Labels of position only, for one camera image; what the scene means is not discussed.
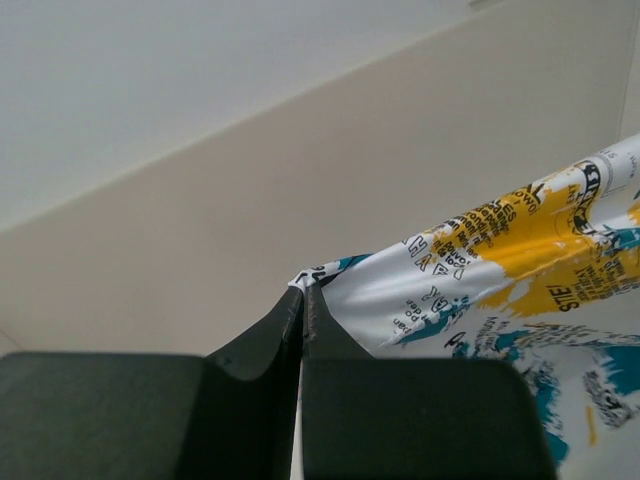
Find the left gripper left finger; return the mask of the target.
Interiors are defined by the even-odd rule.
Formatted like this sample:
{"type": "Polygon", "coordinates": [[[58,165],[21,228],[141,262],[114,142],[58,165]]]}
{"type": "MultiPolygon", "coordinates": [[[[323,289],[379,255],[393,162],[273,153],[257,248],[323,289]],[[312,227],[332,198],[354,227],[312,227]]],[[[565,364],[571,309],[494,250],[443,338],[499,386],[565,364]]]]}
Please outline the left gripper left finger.
{"type": "Polygon", "coordinates": [[[23,352],[1,361],[5,479],[286,479],[303,297],[207,356],[23,352]]]}

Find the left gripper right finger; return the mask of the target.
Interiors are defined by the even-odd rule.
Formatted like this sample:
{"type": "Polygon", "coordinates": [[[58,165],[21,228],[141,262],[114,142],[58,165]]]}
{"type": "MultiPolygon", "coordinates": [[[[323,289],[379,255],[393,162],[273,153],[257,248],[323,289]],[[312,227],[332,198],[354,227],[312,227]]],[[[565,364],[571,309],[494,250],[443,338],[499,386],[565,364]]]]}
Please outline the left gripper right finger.
{"type": "Polygon", "coordinates": [[[302,465],[308,479],[553,479],[533,398],[495,360],[376,359],[305,294],[302,465]]]}

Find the colourful printed shorts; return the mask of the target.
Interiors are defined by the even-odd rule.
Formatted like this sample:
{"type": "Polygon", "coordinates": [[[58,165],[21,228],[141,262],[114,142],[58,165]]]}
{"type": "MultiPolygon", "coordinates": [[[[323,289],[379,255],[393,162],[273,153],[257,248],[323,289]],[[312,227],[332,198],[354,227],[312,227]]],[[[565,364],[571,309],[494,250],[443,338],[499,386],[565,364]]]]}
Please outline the colourful printed shorts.
{"type": "Polygon", "coordinates": [[[513,366],[562,478],[638,477],[637,136],[292,284],[377,357],[513,366]]]}

